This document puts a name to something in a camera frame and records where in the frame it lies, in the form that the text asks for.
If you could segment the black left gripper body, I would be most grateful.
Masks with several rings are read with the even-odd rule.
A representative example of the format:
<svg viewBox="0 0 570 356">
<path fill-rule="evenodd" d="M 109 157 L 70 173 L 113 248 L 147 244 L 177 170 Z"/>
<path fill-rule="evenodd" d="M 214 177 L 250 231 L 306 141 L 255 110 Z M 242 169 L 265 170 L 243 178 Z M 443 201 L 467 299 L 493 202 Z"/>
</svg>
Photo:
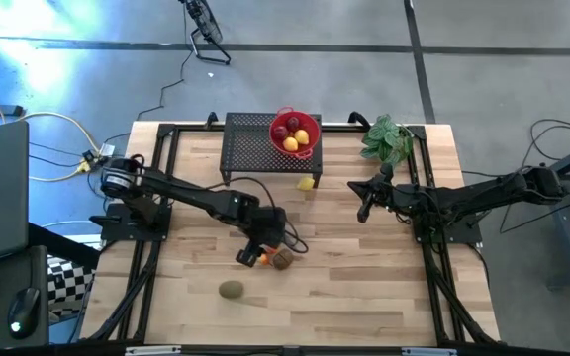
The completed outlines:
<svg viewBox="0 0 570 356">
<path fill-rule="evenodd" d="M 252 240 L 278 247 L 284 239 L 286 212 L 280 207 L 259 207 L 252 212 Z"/>
</svg>

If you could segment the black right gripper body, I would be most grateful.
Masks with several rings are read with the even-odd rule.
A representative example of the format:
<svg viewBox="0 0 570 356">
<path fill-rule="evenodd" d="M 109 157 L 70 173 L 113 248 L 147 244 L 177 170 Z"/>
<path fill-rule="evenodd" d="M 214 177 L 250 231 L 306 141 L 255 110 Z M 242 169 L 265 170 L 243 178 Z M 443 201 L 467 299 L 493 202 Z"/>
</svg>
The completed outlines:
<svg viewBox="0 0 570 356">
<path fill-rule="evenodd" d="M 376 185 L 377 190 L 370 195 L 365 201 L 361 200 L 361 206 L 357 212 L 357 220 L 360 223 L 366 223 L 370 210 L 373 206 L 381 206 L 386 209 L 393 208 L 394 203 L 394 186 L 391 180 L 394 176 L 394 166 L 392 163 L 383 163 L 380 171 L 373 178 L 367 180 Z"/>
</svg>

